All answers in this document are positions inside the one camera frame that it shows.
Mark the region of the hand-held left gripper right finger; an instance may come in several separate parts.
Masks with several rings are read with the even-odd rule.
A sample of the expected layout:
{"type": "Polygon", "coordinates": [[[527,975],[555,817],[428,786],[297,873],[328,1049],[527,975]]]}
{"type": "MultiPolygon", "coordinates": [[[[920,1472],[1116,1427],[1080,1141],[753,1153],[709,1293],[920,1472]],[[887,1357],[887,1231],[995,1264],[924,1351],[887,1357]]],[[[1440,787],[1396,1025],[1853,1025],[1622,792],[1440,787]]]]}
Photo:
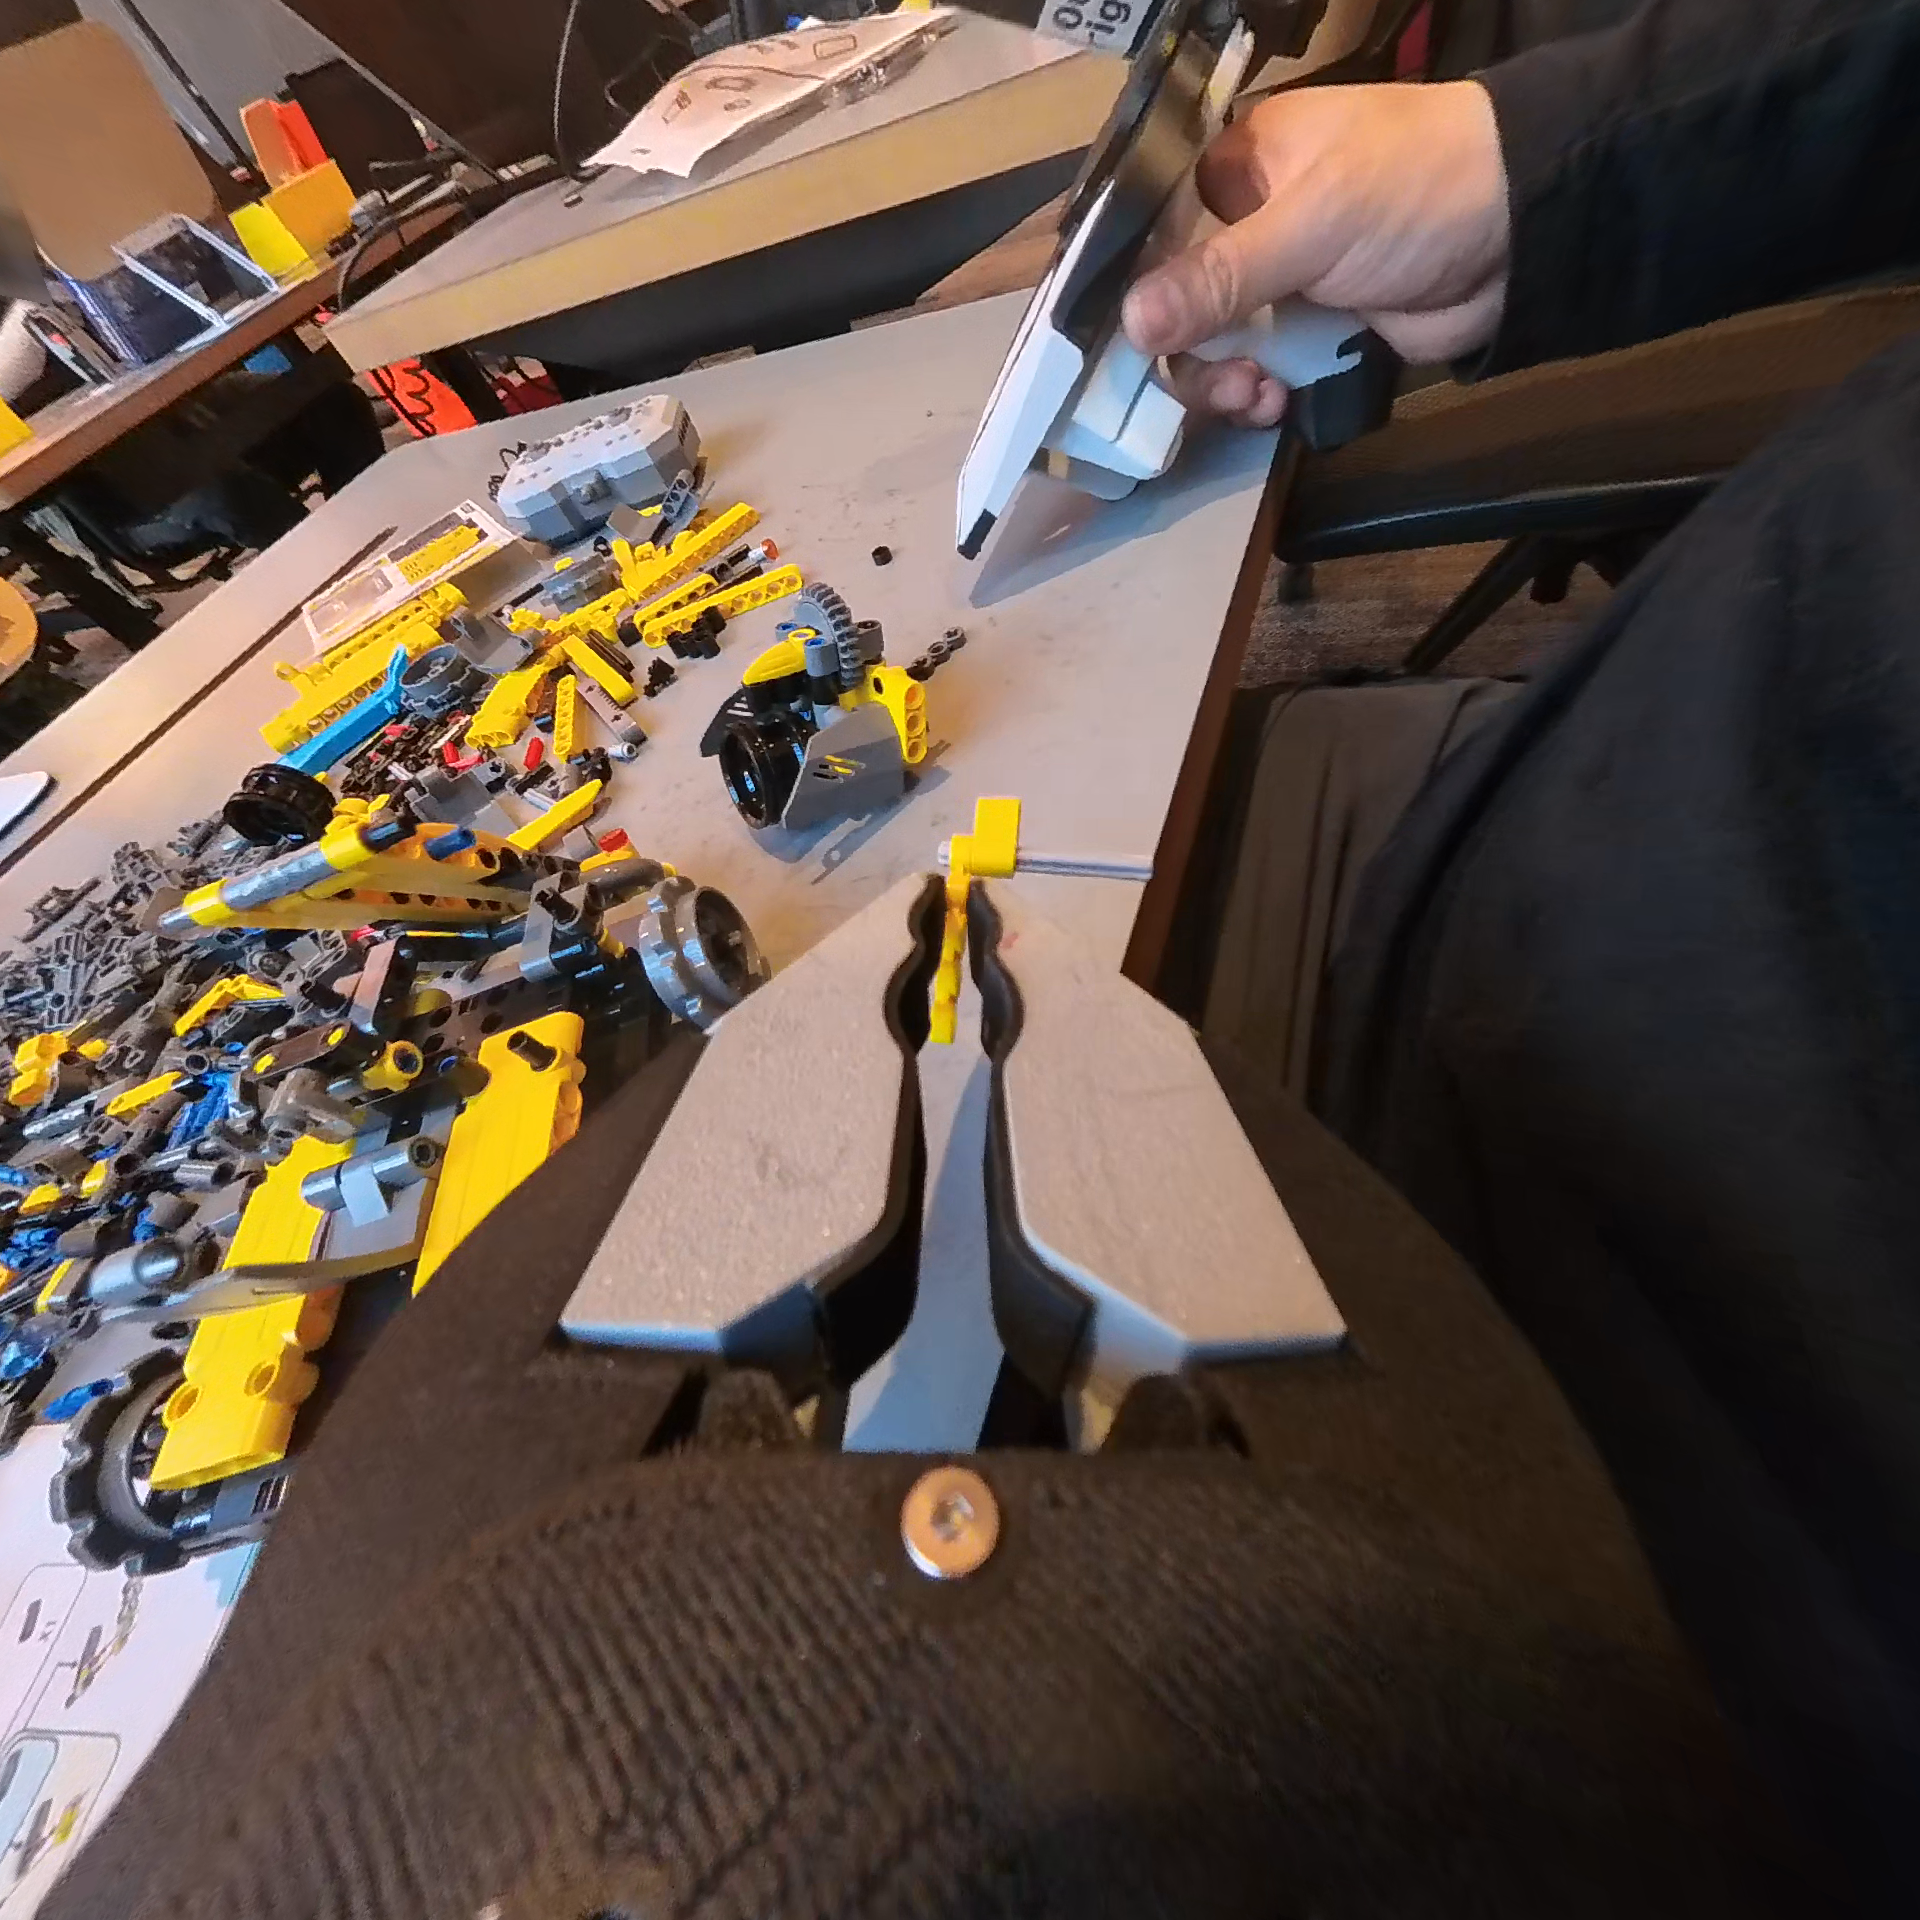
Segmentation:
{"type": "Polygon", "coordinates": [[[1324,1352],[1347,1322],[1192,1030],[1008,881],[967,907],[1009,1352],[1324,1352]]]}

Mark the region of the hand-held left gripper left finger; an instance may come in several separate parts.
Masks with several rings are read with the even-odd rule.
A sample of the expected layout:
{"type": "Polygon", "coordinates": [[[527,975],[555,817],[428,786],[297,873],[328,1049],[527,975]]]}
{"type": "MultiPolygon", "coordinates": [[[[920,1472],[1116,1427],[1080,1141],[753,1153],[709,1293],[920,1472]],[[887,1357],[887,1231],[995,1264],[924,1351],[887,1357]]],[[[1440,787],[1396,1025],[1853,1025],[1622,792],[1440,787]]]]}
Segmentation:
{"type": "Polygon", "coordinates": [[[725,1015],[560,1326],[593,1345],[894,1345],[916,1295],[928,877],[725,1015]]]}

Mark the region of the black office chair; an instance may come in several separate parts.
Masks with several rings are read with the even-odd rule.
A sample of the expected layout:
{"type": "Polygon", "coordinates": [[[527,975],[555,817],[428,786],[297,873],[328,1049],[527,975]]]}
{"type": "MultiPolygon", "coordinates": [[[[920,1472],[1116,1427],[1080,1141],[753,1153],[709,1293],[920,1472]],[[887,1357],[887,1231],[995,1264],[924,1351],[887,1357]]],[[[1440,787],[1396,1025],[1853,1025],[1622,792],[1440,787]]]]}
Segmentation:
{"type": "Polygon", "coordinates": [[[1374,434],[1295,459],[1280,602],[1304,600],[1328,561],[1495,543],[1404,654],[1428,674],[1520,591],[1557,602],[1581,565],[1619,584],[1781,424],[1916,327],[1916,280],[1887,280],[1472,385],[1406,385],[1374,434]]]}

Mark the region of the grey table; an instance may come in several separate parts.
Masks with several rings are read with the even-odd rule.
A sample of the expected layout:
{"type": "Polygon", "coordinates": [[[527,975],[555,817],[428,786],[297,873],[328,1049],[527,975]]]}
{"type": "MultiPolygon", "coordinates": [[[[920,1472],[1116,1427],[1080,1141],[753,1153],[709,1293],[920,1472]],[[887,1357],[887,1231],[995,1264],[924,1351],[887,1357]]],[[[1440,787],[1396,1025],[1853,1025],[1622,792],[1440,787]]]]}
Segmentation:
{"type": "Polygon", "coordinates": [[[1116,55],[960,13],[876,89],[710,175],[513,197],[352,299],[326,341],[356,369],[473,346],[609,384],[813,341],[912,305],[1063,193],[1121,77],[1116,55]]]}

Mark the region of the toy wheel gear subassembly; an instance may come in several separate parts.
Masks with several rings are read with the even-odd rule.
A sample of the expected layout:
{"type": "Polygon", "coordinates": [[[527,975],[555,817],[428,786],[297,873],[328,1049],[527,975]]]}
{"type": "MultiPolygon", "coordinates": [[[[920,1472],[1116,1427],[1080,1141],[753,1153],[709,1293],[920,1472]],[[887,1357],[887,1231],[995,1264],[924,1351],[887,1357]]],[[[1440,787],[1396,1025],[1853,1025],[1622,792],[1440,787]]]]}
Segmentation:
{"type": "Polygon", "coordinates": [[[889,662],[881,625],[827,583],[710,717],[699,753],[753,832],[809,832],[901,800],[928,753],[925,680],[889,662]]]}

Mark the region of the yellow curved toy panel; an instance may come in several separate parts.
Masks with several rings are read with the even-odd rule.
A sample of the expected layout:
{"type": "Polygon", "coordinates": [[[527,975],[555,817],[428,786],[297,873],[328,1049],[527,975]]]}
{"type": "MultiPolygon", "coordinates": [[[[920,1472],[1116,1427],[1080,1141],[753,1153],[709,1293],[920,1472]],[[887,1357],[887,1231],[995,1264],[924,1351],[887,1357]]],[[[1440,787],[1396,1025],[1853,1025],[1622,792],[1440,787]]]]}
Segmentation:
{"type": "Polygon", "coordinates": [[[533,821],[520,822],[503,843],[519,851],[544,851],[555,848],[569,832],[585,827],[601,808],[606,795],[606,779],[589,779],[572,787],[565,797],[540,811],[533,821]]]}

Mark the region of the white paper sheet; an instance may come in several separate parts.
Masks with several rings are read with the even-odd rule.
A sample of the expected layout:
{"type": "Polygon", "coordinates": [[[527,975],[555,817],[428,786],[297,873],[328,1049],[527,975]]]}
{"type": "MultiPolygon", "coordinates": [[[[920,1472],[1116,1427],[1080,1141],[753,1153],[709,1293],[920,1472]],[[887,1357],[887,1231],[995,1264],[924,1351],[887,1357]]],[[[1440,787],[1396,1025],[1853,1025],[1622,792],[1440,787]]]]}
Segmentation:
{"type": "Polygon", "coordinates": [[[957,22],[956,7],[905,7],[795,29],[707,55],[635,111],[592,169],[688,179],[710,154],[812,111],[887,86],[957,22]]]}

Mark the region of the grey toy battery box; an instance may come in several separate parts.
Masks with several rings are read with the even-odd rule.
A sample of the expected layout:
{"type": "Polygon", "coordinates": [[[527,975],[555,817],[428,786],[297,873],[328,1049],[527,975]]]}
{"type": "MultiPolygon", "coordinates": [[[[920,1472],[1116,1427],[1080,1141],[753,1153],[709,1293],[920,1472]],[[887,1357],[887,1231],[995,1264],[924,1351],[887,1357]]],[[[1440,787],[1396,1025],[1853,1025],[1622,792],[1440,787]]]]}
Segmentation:
{"type": "Polygon", "coordinates": [[[516,536],[565,545],[596,534],[616,509],[652,506],[678,481],[699,490],[704,480],[685,405],[645,392],[520,447],[501,472],[494,515],[516,536]]]}

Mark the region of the clear sticker sheet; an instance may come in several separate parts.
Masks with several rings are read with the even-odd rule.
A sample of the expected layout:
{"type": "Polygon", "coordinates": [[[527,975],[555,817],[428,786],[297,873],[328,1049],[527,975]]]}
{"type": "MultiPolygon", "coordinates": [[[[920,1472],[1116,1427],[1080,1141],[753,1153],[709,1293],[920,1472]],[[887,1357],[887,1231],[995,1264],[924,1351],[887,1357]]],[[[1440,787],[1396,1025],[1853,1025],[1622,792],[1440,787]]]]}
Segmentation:
{"type": "Polygon", "coordinates": [[[312,593],[301,608],[308,650],[319,656],[353,638],[428,586],[509,547],[513,538],[512,528],[492,511],[471,499],[457,504],[374,559],[353,561],[342,577],[312,593]]]}

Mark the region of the yellow plastic block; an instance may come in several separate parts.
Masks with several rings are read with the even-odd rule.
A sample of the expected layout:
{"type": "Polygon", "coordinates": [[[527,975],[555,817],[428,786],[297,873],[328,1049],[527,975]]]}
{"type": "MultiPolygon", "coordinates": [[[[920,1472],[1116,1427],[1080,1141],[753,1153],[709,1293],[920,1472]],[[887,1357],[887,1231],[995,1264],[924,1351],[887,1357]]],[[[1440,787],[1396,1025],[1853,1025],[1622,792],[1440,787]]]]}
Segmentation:
{"type": "Polygon", "coordinates": [[[291,175],[231,213],[241,250],[277,280],[316,272],[352,230],[353,189],[335,160],[291,175]]]}

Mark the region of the orange plastic block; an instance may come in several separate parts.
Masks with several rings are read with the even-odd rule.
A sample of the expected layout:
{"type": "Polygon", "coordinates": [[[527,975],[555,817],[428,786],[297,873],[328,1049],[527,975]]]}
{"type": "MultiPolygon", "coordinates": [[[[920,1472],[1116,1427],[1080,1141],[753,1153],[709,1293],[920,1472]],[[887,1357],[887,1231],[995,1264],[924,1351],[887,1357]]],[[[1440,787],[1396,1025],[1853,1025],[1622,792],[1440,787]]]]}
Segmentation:
{"type": "Polygon", "coordinates": [[[295,101],[256,97],[239,110],[241,130],[256,169],[269,189],[279,189],[319,169],[328,154],[305,111],[295,101]]]}

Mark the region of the instruction booklet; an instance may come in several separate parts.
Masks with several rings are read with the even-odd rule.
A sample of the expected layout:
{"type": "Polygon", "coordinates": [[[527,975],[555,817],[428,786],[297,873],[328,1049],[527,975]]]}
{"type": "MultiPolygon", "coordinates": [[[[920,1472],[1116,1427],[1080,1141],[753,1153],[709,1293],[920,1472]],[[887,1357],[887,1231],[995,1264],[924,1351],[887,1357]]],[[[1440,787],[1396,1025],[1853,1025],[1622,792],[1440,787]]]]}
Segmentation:
{"type": "Polygon", "coordinates": [[[3,1465],[3,1914],[33,1914],[127,1789],[216,1646],[259,1555],[86,1570],[49,1512],[59,1427],[3,1465]]]}

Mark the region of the clear acrylic case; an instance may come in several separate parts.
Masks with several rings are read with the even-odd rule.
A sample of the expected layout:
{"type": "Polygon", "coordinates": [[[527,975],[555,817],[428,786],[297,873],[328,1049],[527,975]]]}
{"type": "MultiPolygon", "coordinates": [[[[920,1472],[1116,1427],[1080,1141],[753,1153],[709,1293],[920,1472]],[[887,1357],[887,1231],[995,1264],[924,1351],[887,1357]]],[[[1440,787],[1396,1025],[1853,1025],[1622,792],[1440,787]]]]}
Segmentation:
{"type": "Polygon", "coordinates": [[[281,288],[231,238],[175,213],[133,230],[110,254],[107,270],[92,275],[53,259],[45,270],[123,367],[145,367],[206,341],[281,288]]]}

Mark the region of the wooden table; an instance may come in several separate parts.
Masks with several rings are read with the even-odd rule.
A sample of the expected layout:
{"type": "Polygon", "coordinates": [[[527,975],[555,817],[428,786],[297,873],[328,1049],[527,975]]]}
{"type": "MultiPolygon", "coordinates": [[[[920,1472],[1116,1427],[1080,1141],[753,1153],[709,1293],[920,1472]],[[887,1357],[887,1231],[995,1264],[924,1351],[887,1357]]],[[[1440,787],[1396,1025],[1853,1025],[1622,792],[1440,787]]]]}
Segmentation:
{"type": "Polygon", "coordinates": [[[214,310],[177,351],[40,410],[29,435],[5,451],[5,511],[27,509],[40,490],[141,434],[159,450],[135,474],[135,496],[191,489],[214,464],[256,450],[318,394],[353,384],[328,341],[303,346],[297,337],[301,323],[337,310],[348,256],[305,258],[279,279],[180,215],[158,219],[137,238],[171,233],[191,233],[228,254],[235,275],[264,280],[263,294],[214,310]]]}

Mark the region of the brown cardboard box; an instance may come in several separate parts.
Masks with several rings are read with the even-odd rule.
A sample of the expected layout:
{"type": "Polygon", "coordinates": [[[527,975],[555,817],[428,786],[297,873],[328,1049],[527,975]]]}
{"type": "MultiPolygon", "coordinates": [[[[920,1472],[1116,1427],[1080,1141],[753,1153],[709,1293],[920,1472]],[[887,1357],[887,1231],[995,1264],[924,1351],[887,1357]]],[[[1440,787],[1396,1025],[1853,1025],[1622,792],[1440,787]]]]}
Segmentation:
{"type": "Polygon", "coordinates": [[[222,213],[198,147],[96,19],[5,48],[3,182],[44,259],[75,280],[115,272],[115,243],[163,216],[222,213]]]}

